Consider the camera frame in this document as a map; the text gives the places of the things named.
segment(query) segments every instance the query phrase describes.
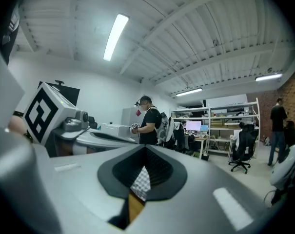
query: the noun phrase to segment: cable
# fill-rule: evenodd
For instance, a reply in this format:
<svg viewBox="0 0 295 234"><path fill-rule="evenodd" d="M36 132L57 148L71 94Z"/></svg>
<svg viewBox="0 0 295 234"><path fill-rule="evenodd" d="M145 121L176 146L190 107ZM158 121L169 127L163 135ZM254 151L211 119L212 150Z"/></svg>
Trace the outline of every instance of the cable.
<svg viewBox="0 0 295 234"><path fill-rule="evenodd" d="M137 134L138 134L138 131L137 131ZM139 134L138 134L138 142L141 143L141 140L139 139Z"/></svg>
<svg viewBox="0 0 295 234"><path fill-rule="evenodd" d="M216 26L216 21L215 21L214 17L212 16L212 14L211 14L211 12L210 12L208 6L207 6L206 4L205 4L205 6L206 6L206 8L207 8L207 10L208 10L208 12L209 12L209 14L210 14L212 20L214 21L215 26ZM222 47L223 53L225 53L224 48L223 48L223 43L222 43L222 40L221 40L221 36L220 36L220 32L219 32L217 26L216 26L216 31L217 31L217 34L219 35L219 39L220 39L220 43L221 43L220 45L221 45L221 47Z"/></svg>
<svg viewBox="0 0 295 234"><path fill-rule="evenodd" d="M269 193L271 193L271 192L276 192L276 190L272 190L272 191L269 191L266 195L265 195L265 197L264 197L264 199L263 199L263 203L265 203L265 199L266 199L266 197L269 195Z"/></svg>
<svg viewBox="0 0 295 234"><path fill-rule="evenodd" d="M216 147L218 148L218 150L219 150L219 151L222 151L222 152L224 152L224 151L226 150L226 145L229 143L229 142L226 142L226 143L225 143L225 146L224 146L224 149L221 150L221 149L219 148L219 146L217 145L217 142L216 142L216 141L213 141L213 142L216 144Z"/></svg>

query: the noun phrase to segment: office chair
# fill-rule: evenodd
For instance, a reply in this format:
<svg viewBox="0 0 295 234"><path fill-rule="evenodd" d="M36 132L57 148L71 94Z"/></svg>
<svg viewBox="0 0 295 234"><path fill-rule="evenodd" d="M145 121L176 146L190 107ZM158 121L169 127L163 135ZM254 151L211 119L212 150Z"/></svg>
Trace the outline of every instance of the office chair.
<svg viewBox="0 0 295 234"><path fill-rule="evenodd" d="M89 126L92 129L96 129L98 127L98 123L95 122L94 117L89 116Z"/></svg>
<svg viewBox="0 0 295 234"><path fill-rule="evenodd" d="M233 150L233 161L229 162L230 164L236 164L231 172L234 171L234 168L241 166L245 169L245 174L247 174L248 168L251 167L249 160L254 155L254 144L256 142L256 137L258 135L258 130L251 130L249 125L243 127L243 130L239 133L239 147L237 151Z"/></svg>

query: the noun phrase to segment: man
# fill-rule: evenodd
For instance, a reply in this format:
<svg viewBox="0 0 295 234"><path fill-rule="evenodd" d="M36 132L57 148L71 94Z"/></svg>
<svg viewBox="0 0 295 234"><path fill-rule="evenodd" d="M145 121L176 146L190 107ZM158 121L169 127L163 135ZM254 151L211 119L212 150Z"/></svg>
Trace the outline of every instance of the man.
<svg viewBox="0 0 295 234"><path fill-rule="evenodd" d="M278 157L282 157L285 151L285 136L284 136L284 124L283 120L287 118L285 109L282 106L282 98L277 99L277 104L271 110L271 120L272 120L272 141L271 141L271 152L269 157L268 166L272 165L274 158L274 151L277 146L279 146Z"/></svg>
<svg viewBox="0 0 295 234"><path fill-rule="evenodd" d="M235 144L235 150L237 151L238 147L239 147L239 133L243 130L243 127L244 127L245 123L244 122L240 122L239 123L239 127L240 127L240 130L234 130L234 135L231 135L231 139L232 140L236 140L236 144Z"/></svg>
<svg viewBox="0 0 295 234"><path fill-rule="evenodd" d="M139 105L142 111L146 111L146 114L141 127L133 129L132 133L140 134L140 144L156 145L157 133L155 128L158 129L161 124L161 115L148 96L143 96Z"/></svg>

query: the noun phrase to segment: jeans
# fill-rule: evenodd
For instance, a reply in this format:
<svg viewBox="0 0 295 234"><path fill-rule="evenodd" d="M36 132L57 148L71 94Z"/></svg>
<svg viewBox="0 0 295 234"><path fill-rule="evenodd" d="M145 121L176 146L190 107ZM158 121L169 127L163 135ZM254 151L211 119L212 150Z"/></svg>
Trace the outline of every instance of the jeans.
<svg viewBox="0 0 295 234"><path fill-rule="evenodd" d="M274 151L275 151L277 144L279 147L278 156L280 157L285 152L285 147L286 147L285 136L284 136L284 132L282 132L282 131L272 132L272 142L271 142L271 152L270 152L270 157L269 157L269 165L271 165L273 162Z"/></svg>

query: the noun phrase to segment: fluorescent light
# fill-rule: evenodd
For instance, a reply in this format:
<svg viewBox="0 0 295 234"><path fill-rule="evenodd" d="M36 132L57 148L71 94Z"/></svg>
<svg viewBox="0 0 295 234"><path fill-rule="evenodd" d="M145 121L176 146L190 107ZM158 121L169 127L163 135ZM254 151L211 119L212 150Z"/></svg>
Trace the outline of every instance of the fluorescent light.
<svg viewBox="0 0 295 234"><path fill-rule="evenodd" d="M177 96L184 96L184 95L196 93L196 92L199 92L199 91L202 91L202 89L198 88L198 89L195 89L195 90L187 91L187 92L184 92L184 93L181 93L181 94L177 94Z"/></svg>
<svg viewBox="0 0 295 234"><path fill-rule="evenodd" d="M126 26L128 20L129 18L127 16L124 16L122 14L117 15L106 44L104 60L110 61L110 59L112 58L118 39L123 31L124 26Z"/></svg>
<svg viewBox="0 0 295 234"><path fill-rule="evenodd" d="M282 75L283 74L274 74L274 75L269 75L269 76L261 76L261 77L257 77L256 81L276 79L276 78L282 77Z"/></svg>

